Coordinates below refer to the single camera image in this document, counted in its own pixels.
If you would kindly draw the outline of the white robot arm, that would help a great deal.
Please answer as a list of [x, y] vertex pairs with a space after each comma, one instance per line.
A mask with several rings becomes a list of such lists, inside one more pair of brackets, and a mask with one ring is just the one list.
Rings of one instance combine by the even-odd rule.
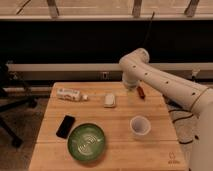
[[155, 69], [149, 53], [138, 48], [119, 60], [122, 81], [127, 89], [141, 81], [161, 92], [185, 110], [198, 116], [189, 171], [213, 171], [213, 88]]

